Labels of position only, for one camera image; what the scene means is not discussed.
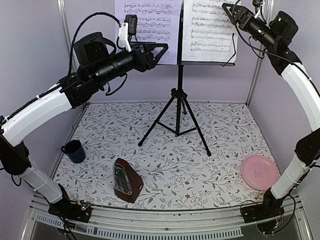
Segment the white sheet music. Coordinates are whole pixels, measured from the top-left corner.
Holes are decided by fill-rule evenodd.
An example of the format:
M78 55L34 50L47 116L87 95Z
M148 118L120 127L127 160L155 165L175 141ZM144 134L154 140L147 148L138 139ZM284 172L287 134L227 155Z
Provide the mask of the white sheet music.
M182 17L183 62L234 64L238 33L231 23L224 3L235 0L184 0Z

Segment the purple sheet music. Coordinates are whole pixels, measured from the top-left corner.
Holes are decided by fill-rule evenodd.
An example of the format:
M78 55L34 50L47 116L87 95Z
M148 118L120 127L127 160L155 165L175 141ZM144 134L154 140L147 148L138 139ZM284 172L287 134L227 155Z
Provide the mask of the purple sheet music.
M124 22L126 15L137 15L136 40L168 44L159 64L178 62L181 0L116 0L115 16Z

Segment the black music stand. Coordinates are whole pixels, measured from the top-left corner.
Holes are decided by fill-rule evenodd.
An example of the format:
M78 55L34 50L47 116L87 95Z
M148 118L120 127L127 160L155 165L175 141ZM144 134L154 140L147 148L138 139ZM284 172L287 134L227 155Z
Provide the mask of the black music stand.
M160 114L157 116L157 118L154 120L152 125L149 127L148 131L145 133L143 138L138 142L138 146L141 147L143 145L143 143L145 142L145 140L147 139L147 137L149 136L149 134L154 129L154 127L156 125L160 125L161 127L174 133L175 136L177 136L177 137L184 135L184 134L187 134L187 133L190 133L192 131L197 131L200 136L200 139L203 143L206 154L207 154L207 156L210 157L212 155L212 153L209 150L209 147L206 143L206 140L205 140L204 135L201 131L201 128L200 128L200 126L196 120L196 117L192 111L192 108L187 100L188 95L183 90L183 74L184 74L184 65L182 62L183 14L184 14L183 8L184 8L184 5L182 4L180 7L179 19L178 19L179 20L179 22L178 22L179 28L178 28L178 46L177 46L177 66L178 66L177 88L171 89L171 93L170 93L171 98L169 99L169 101L167 102L165 107L162 109ZM172 129L172 128L168 127L167 125L163 124L162 122L160 122L160 120L161 120L162 116L164 115L164 113L167 111L167 109L170 107L170 105L173 103L174 100L176 100L176 123L175 123L175 129ZM190 128L188 130L185 130L185 131L181 131L181 116L186 115L186 114L190 114L191 119L194 123L194 127Z

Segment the brown metronome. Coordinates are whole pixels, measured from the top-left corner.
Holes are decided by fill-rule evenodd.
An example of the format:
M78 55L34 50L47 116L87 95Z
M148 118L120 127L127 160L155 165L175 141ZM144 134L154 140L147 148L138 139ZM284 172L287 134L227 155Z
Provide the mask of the brown metronome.
M142 177L124 159L118 158L113 164L114 194L128 203L135 203L144 187Z

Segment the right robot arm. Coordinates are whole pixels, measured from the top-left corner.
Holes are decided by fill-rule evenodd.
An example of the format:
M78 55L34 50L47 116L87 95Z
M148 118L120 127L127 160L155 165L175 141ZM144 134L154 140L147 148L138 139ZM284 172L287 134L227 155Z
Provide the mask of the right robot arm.
M264 195L270 199L259 206L258 213L262 218L269 218L278 210L275 200L285 198L299 185L320 157L320 94L301 60L289 49L299 29L291 16L279 11L269 24L265 24L258 14L245 6L223 3L222 8L236 30L250 34L265 47L272 67L294 92L311 128L311 133L297 142L293 159L283 175Z

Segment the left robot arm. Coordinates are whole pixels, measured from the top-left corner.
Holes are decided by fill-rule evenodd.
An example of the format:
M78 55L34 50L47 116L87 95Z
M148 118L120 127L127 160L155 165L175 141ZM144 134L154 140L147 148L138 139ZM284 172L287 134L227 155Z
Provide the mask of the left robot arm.
M169 48L166 43L131 43L127 39L119 42L121 51L108 51L107 47L114 43L101 32L81 38L73 46L79 62L77 71L60 79L10 116L0 119L0 160L5 171L26 181L63 217L74 213L74 205L64 189L31 162L23 141L47 121L87 102L111 80L131 70L153 69Z

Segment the floral table mat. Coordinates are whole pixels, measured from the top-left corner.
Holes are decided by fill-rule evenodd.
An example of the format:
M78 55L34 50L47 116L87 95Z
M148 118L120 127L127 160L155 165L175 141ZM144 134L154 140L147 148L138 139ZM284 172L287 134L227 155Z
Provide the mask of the floral table mat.
M76 164L64 156L54 181L73 200L95 205L147 209L197 210L260 202L263 192L247 185L242 162L254 155L272 154L244 104L192 103L202 131L176 136L176 105L172 104L148 137L145 133L164 109L164 103L92 103L73 138L86 158ZM113 164L126 160L144 186L134 203L114 194Z

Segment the dark blue mug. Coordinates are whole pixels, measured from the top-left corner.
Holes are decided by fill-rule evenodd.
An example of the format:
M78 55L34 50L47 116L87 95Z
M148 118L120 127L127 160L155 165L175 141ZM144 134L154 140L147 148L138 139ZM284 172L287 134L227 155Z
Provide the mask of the dark blue mug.
M60 150L75 164L82 163L86 158L82 143L77 139L69 141L67 144L63 145Z

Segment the pink plate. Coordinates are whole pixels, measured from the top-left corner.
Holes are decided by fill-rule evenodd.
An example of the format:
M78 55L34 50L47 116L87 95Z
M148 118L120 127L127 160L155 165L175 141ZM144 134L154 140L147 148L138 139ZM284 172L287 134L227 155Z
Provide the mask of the pink plate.
M274 162L262 155L247 157L241 164L241 174L244 181L258 191L267 191L280 178Z

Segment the right aluminium frame post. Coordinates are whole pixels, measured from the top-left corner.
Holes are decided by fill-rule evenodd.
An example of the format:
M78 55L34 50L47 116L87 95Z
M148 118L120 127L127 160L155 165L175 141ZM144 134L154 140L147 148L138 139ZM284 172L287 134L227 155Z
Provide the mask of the right aluminium frame post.
M260 12L264 16L267 23L269 23L272 20L272 16L274 13L274 5L275 5L274 0L263 0L262 1L262 10ZM264 59L262 59L262 57L264 56L263 53L260 51L256 51L256 53L257 53L258 57L256 60L256 64L255 64L255 68L254 68L254 72L253 72L253 76L252 76L252 80L251 80L251 85L250 85L248 96L246 99L246 105L248 108L250 108L253 103L254 94L257 89L259 77L260 77L261 70L262 70L262 65L264 62Z

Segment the aluminium frame post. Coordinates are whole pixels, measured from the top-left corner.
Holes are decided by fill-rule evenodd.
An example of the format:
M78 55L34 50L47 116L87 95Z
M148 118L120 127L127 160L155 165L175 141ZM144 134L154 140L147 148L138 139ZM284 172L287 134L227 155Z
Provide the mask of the aluminium frame post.
M264 16L267 23L269 23L272 20L272 16L274 13L274 5L275 5L274 0L263 0L262 1L262 10L260 12ZM264 62L264 59L262 59L262 57L264 56L263 53L260 51L256 51L256 53L257 53L258 57L256 60L256 64L255 64L255 68L254 68L254 72L253 72L253 76L252 76L252 80L251 80L251 85L250 85L248 96L246 99L246 105L248 108L250 108L253 103L254 94L257 89L259 77L260 77L261 70L262 70L262 65Z
M76 96L76 84L80 83L80 76L77 74L77 68L74 60L73 53L73 37L70 34L68 25L67 12L64 0L57 0L57 10L59 15L60 26L62 29L62 35L67 51L68 57L68 72L65 77L59 80L62 83L62 93L65 93L73 109L82 106L85 107L86 100L81 100Z

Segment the left aluminium frame post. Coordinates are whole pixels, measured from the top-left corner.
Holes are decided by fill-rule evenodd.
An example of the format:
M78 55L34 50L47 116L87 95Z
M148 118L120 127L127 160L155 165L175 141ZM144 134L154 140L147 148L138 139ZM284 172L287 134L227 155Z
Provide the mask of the left aluminium frame post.
M81 100L76 96L76 84L80 83L80 76L77 74L77 68L74 60L73 53L73 37L70 34L68 25L67 12L64 0L57 0L57 10L59 15L60 26L62 29L62 35L67 51L68 57L68 72L65 77L59 80L62 83L62 93L65 93L73 109L82 106L85 107L86 100Z

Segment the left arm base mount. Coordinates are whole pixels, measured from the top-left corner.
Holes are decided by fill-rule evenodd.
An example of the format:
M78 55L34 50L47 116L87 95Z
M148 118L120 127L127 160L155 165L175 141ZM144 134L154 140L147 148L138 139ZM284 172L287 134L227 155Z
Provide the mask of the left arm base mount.
M89 202L83 200L75 202L63 198L56 203L50 203L48 213L61 217L62 219L88 223L91 217L92 208Z

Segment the front aluminium rail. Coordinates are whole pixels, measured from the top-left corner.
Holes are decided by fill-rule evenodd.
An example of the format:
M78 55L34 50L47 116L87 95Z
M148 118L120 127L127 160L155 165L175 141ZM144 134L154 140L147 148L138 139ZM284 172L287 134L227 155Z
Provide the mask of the front aluminium rail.
M283 202L284 214L245 221L245 205L201 210L138 210L93 206L87 223L68 227L36 194L22 231L24 240L313 240L298 195Z

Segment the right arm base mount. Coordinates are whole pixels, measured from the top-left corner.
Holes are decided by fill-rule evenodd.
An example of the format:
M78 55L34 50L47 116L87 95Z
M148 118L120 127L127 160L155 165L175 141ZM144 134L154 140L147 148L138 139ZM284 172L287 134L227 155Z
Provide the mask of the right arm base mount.
M253 200L245 200L240 206L240 214L246 224L273 218L273 220L256 225L258 231L263 235L273 235L278 230L284 213L281 205L267 208L265 204Z

